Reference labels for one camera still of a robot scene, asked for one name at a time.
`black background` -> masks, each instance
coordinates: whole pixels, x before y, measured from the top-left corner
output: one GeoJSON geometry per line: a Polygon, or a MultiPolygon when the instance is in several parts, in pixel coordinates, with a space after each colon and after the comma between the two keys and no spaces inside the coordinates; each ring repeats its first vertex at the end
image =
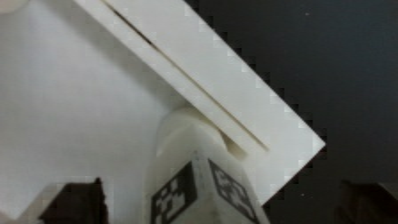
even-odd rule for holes
{"type": "Polygon", "coordinates": [[[272,224],[331,224],[341,179],[398,183],[398,1],[187,2],[325,135],[265,205],[272,224]]]}

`white surface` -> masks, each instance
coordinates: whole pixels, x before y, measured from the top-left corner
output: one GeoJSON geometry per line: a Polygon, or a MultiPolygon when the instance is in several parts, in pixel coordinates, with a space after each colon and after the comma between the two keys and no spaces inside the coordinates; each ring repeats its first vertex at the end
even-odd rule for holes
{"type": "Polygon", "coordinates": [[[0,223],[27,223],[45,189],[96,176],[110,221],[135,223],[158,123],[185,100],[73,1],[32,1],[0,30],[0,223]]]}
{"type": "Polygon", "coordinates": [[[176,64],[180,74],[174,75],[162,69],[151,45],[123,20],[112,17],[102,1],[77,2],[155,70],[158,68],[176,90],[181,79],[194,91],[199,90],[194,97],[189,91],[180,93],[247,152],[242,165],[263,203],[325,145],[320,137],[183,0],[107,0],[176,64]]]}

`white cylindrical object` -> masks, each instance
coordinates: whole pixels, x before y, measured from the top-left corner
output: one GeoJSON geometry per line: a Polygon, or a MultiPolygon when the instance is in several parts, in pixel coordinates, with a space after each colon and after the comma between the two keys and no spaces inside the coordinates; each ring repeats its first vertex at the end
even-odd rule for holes
{"type": "Polygon", "coordinates": [[[14,12],[27,2],[29,0],[0,0],[0,14],[14,12]]]}
{"type": "Polygon", "coordinates": [[[240,161],[194,108],[160,126],[142,207],[149,224],[269,224],[240,161]]]}

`white wall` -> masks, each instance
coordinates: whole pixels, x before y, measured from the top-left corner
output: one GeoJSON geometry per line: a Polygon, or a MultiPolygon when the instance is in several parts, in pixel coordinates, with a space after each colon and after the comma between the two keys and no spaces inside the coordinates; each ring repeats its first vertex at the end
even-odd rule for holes
{"type": "Polygon", "coordinates": [[[22,222],[52,184],[102,176],[112,223],[137,223],[157,127],[181,104],[73,1],[0,16],[0,222],[22,222]]]}

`white board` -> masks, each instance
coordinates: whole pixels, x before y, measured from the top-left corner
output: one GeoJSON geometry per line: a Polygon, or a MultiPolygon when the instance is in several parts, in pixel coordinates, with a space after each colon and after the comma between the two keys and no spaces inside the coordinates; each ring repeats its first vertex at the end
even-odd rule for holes
{"type": "Polygon", "coordinates": [[[265,203],[325,143],[183,0],[75,0],[240,146],[265,203]]]}

